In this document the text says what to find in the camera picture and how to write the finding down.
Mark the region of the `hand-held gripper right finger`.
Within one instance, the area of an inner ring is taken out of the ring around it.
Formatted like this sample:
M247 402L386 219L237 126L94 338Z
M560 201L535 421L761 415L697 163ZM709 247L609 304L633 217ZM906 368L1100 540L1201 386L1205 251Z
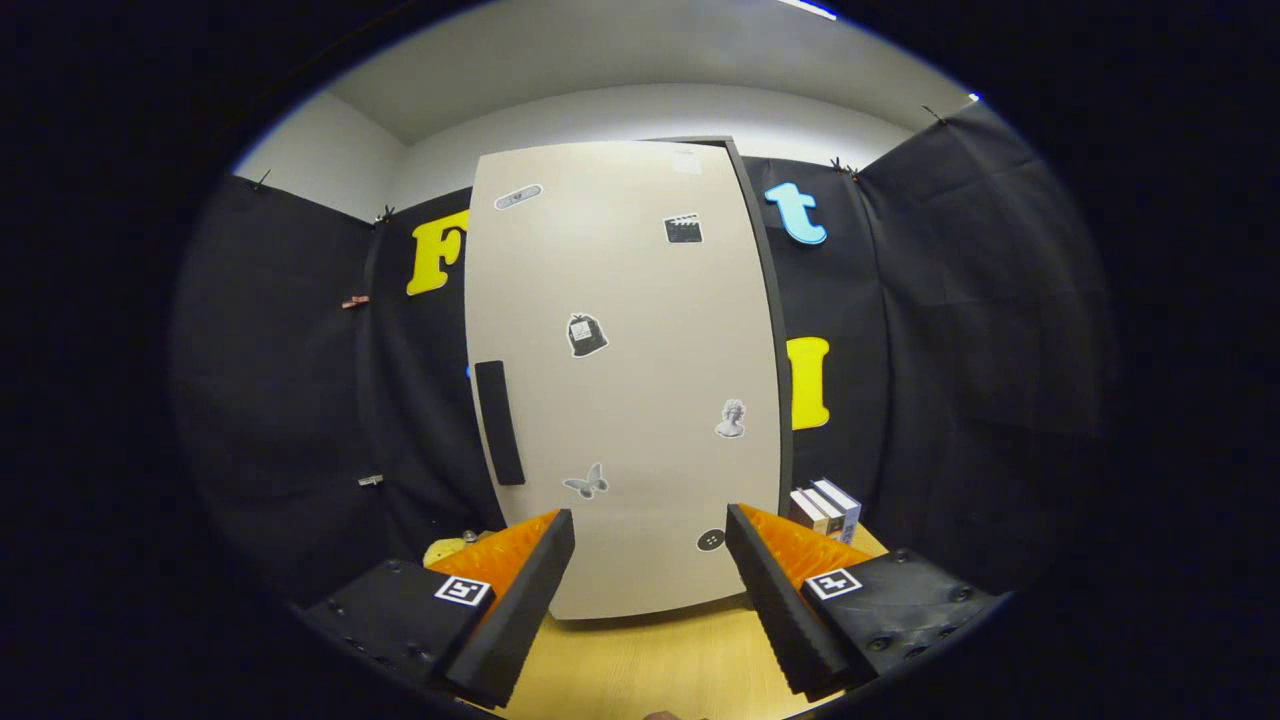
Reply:
M914 550L873 556L745 503L726 547L791 692L881 687L942 656L1005 606Z

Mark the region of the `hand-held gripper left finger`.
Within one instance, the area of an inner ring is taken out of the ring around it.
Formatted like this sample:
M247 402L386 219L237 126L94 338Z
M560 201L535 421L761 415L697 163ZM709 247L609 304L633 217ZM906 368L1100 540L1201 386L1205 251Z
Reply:
M325 641L426 696L509 702L575 551L567 509L435 562L385 560L301 611Z

